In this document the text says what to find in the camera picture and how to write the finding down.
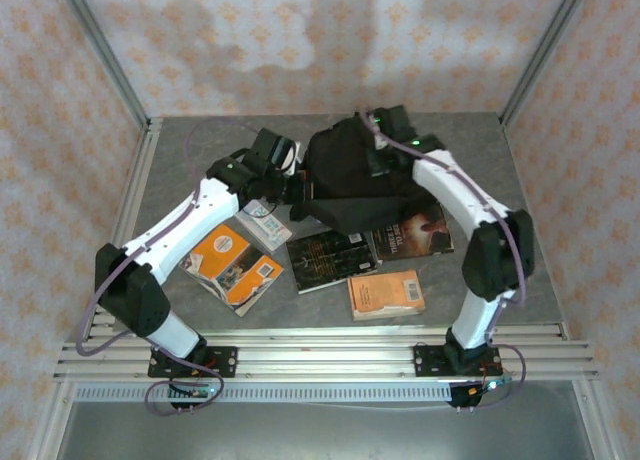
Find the orange book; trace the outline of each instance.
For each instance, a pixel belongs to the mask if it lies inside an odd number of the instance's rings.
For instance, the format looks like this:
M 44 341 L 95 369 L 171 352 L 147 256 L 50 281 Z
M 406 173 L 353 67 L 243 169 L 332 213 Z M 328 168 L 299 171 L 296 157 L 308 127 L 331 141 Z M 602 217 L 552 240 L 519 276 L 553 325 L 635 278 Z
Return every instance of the orange book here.
M 415 270 L 349 278 L 354 320 L 415 315 L 425 309 Z
M 240 317 L 282 272 L 278 263 L 226 225 L 207 235 L 180 266 Z

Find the mounting plate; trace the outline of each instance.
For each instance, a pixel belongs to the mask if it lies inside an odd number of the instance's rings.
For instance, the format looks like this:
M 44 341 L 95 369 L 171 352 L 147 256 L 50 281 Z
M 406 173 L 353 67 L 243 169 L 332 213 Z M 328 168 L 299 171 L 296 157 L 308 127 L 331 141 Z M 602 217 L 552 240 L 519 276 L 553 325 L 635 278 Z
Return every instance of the mounting plate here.
M 499 377 L 502 375 L 502 364 L 497 348 L 489 348 L 487 352 L 474 361 L 476 364 L 465 375 L 482 377 L 485 372 L 480 370 L 481 364 L 488 365 L 486 376 Z M 443 345 L 418 344 L 413 347 L 413 366 L 416 377 L 455 377 L 459 375 L 444 353 Z
M 208 346 L 205 349 L 202 364 L 211 364 L 210 369 L 219 373 L 223 378 L 233 378 L 236 376 L 236 368 L 238 365 L 238 348 Z M 193 375 L 192 369 L 174 362 L 158 350 L 152 350 L 151 352 L 147 375 L 149 375 L 150 378 L 212 377 L 211 374 L 200 371 L 197 371 L 197 373 Z

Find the book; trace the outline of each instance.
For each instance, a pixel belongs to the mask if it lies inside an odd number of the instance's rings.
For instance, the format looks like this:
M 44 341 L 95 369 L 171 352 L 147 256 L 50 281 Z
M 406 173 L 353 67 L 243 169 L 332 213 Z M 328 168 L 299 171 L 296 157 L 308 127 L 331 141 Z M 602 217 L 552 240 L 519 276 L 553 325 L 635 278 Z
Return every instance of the book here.
M 291 230 L 269 213 L 260 202 L 251 200 L 236 214 L 238 221 L 245 226 L 265 247 L 275 251 L 291 238 Z
M 240 317 L 282 272 L 278 263 L 226 225 L 207 235 L 180 267 Z
M 439 204 L 371 234 L 379 260 L 400 260 L 453 251 L 451 234 Z
M 362 234 L 328 231 L 287 242 L 299 293 L 344 282 L 352 275 L 376 270 L 377 265 Z
M 351 277 L 349 296 L 356 321 L 416 315 L 425 309 L 415 270 Z

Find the patterned wall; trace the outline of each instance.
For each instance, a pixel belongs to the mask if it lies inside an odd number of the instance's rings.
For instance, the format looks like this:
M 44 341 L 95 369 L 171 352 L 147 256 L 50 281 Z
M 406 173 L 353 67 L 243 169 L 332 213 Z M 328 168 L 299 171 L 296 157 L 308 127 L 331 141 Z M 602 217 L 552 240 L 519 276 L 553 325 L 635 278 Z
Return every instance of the patterned wall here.
M 585 0 L 511 138 L 571 332 L 640 452 L 640 0 Z
M 64 0 L 0 0 L 0 458 L 25 458 L 138 127 Z
M 560 0 L 89 0 L 151 116 L 500 111 Z

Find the black book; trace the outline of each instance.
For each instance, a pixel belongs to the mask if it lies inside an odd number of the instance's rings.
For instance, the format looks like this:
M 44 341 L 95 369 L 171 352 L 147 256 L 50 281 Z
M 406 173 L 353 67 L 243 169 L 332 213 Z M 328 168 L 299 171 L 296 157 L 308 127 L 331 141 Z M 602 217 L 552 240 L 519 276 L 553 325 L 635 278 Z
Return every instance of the black book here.
M 453 252 L 451 234 L 439 204 L 430 205 L 400 224 L 374 230 L 371 234 L 380 260 Z
M 287 242 L 299 293 L 328 287 L 376 270 L 363 235 L 328 231 Z

